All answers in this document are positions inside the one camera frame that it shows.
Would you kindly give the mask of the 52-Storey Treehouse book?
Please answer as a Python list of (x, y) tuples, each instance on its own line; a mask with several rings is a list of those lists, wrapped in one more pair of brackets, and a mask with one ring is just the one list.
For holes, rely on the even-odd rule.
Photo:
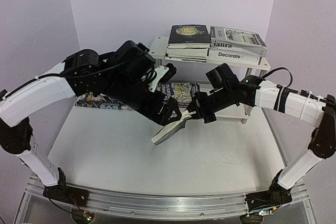
[(169, 98), (174, 98), (179, 108), (187, 108), (194, 94), (200, 91), (200, 85), (196, 82), (159, 83), (157, 90), (164, 95), (163, 103), (167, 104)]

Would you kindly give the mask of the dark blue paperback book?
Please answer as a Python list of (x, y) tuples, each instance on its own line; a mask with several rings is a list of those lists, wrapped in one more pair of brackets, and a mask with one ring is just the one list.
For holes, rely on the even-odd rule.
[(191, 119), (193, 114), (195, 114), (195, 112), (189, 112), (188, 110), (183, 111), (182, 116), (178, 121), (172, 122), (164, 126), (151, 138), (152, 143), (154, 145), (159, 145), (169, 139), (179, 130), (185, 128), (186, 121)]

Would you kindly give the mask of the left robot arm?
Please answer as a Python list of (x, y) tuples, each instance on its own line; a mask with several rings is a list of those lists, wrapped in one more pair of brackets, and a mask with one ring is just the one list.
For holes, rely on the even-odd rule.
[(149, 48), (131, 40), (104, 54), (92, 49), (75, 52), (13, 91), (1, 91), (1, 148), (17, 156), (39, 178), (44, 197), (83, 207), (88, 191), (68, 185), (62, 168), (39, 149), (30, 117), (57, 102), (91, 92), (120, 101), (165, 126), (179, 120), (181, 113), (177, 101), (166, 100), (157, 86), (176, 72), (171, 63), (157, 66)]

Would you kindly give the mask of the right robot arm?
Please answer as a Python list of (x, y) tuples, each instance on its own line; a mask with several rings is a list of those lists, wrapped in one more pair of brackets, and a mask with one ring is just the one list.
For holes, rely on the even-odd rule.
[(275, 84), (267, 80), (271, 74), (273, 71), (238, 80), (224, 63), (206, 74), (212, 90), (195, 93), (187, 107), (193, 119), (202, 119), (205, 123), (216, 121), (216, 112), (243, 104), (273, 110), (313, 127), (306, 150), (277, 173), (269, 188), (246, 195), (249, 214), (261, 214), (290, 203), (295, 183), (320, 161), (335, 154), (335, 97), (295, 90), (289, 84)]

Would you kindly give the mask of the black notebook with barcode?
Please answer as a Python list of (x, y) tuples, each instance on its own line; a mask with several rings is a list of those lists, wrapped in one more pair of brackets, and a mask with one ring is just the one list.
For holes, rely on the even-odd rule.
[(206, 25), (173, 25), (168, 48), (208, 48), (211, 38)]

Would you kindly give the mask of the grey photo cover book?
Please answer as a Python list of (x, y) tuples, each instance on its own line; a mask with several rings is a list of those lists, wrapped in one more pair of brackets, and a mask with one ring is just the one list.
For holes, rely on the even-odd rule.
[(219, 26), (210, 27), (212, 47), (243, 49), (265, 57), (268, 48), (258, 33)]

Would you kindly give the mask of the brown Decorate book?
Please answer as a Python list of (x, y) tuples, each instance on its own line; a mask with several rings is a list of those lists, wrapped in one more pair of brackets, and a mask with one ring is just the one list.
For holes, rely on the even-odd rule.
[(254, 65), (258, 65), (261, 59), (260, 56), (255, 56), (252, 54), (246, 54), (243, 52), (237, 52), (231, 50), (217, 50), (217, 49), (209, 49), (208, 57), (211, 59), (226, 59), (230, 61), (247, 62), (252, 63)]

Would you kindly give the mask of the blue orange paperback book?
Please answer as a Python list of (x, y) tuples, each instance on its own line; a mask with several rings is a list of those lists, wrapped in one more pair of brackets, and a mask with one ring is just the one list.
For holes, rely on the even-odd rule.
[(207, 57), (208, 48), (168, 48), (166, 53), (168, 55)]

